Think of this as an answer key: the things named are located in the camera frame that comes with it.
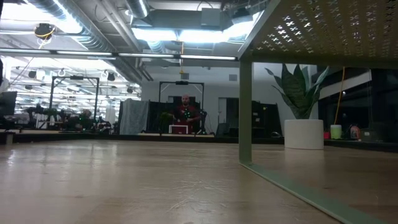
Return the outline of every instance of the fluorescent light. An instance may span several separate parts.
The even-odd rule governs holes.
[[[139,40],[159,41],[159,40],[177,40],[174,30],[166,29],[132,29],[134,35]]]
[[[240,37],[242,35],[248,35],[252,30],[254,21],[240,22],[232,25],[230,28],[224,30],[224,35],[228,38]]]
[[[120,53],[121,57],[143,57],[143,58],[174,58],[172,54],[136,54],[136,53]]]
[[[191,43],[220,43],[228,40],[222,31],[183,30],[179,40]]]
[[[77,52],[77,51],[58,50],[57,53],[65,55],[112,56],[112,53],[109,52]]]
[[[208,59],[208,60],[237,60],[236,57],[225,57],[225,56],[205,56],[205,55],[181,55],[182,59]]]
[[[88,56],[87,59],[91,60],[116,60],[116,57],[98,57],[98,56]]]
[[[50,97],[50,93],[32,93],[32,92],[18,92],[18,96],[43,96]],[[53,97],[61,98],[64,96],[75,96],[78,99],[87,99],[94,100],[95,95],[86,95],[86,94],[63,94],[63,93],[54,93]],[[137,98],[136,94],[128,94],[128,95],[108,95],[110,98],[120,98],[120,99],[128,99],[128,98]],[[106,95],[98,95],[99,100],[105,100]]]
[[[80,85],[80,87],[85,87],[85,88],[96,88],[97,86],[93,86],[93,85]],[[99,86],[100,88],[113,88],[112,86]]]
[[[21,53],[21,54],[49,54],[49,50],[36,50],[36,49],[9,49],[0,48],[0,52],[3,53]]]

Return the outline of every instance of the plant leaf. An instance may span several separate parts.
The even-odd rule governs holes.
[[[268,72],[268,74],[272,75],[275,78],[276,83],[279,85],[279,87],[282,88],[282,79],[280,79],[278,76],[274,75],[274,73],[269,70],[268,68],[265,68]]]
[[[314,85],[313,87],[311,87],[311,89],[305,95],[305,101],[307,102],[308,106],[311,105],[311,103],[313,101],[313,96],[318,88],[319,88],[319,85]]]
[[[314,106],[314,104],[319,100],[320,97],[320,92],[321,92],[321,88],[319,87],[319,85],[317,85],[313,95],[312,95],[312,101],[311,104],[309,105],[307,111],[304,114],[304,117],[306,117],[305,119],[309,119],[311,112],[312,112],[312,107]]]
[[[302,72],[305,80],[305,91],[308,91],[311,88],[311,79],[310,74],[308,73],[308,66],[304,67]]]
[[[325,71],[323,71],[322,74],[318,77],[318,80],[315,83],[315,85],[321,84],[328,74],[329,74],[329,66],[327,66]]]
[[[276,88],[274,85],[272,86],[274,87],[276,90],[278,90],[278,92],[280,93],[280,95],[282,96],[282,99],[284,99],[285,103],[287,106],[289,106],[289,108],[292,110],[295,118],[300,119],[301,118],[301,114],[299,109],[290,101],[290,99],[283,94],[278,88]]]
[[[282,89],[293,105],[299,110],[305,110],[308,105],[305,100],[305,89],[302,88],[298,79],[287,70],[286,64],[282,64]]]
[[[305,84],[305,78],[303,75],[303,72],[301,71],[300,65],[296,65],[296,67],[294,68],[294,72],[293,72],[294,77],[296,77],[298,84],[300,84],[301,89],[303,90],[307,90],[306,84]]]

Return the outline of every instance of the white pot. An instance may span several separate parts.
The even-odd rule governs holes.
[[[285,147],[289,149],[323,149],[323,120],[285,120]]]

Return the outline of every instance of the man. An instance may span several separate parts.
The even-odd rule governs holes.
[[[182,105],[178,106],[174,113],[174,120],[177,120],[175,124],[177,125],[187,125],[188,133],[192,133],[192,126],[194,122],[200,120],[200,115],[195,107],[189,105],[189,96],[184,94],[181,97]]]

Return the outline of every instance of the green metal frame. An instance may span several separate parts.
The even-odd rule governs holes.
[[[384,223],[364,212],[360,212],[335,199],[327,197],[315,189],[297,184],[280,172],[267,170],[257,164],[253,164],[251,148],[251,100],[252,62],[242,60],[240,61],[239,69],[239,162],[243,167],[342,223]]]

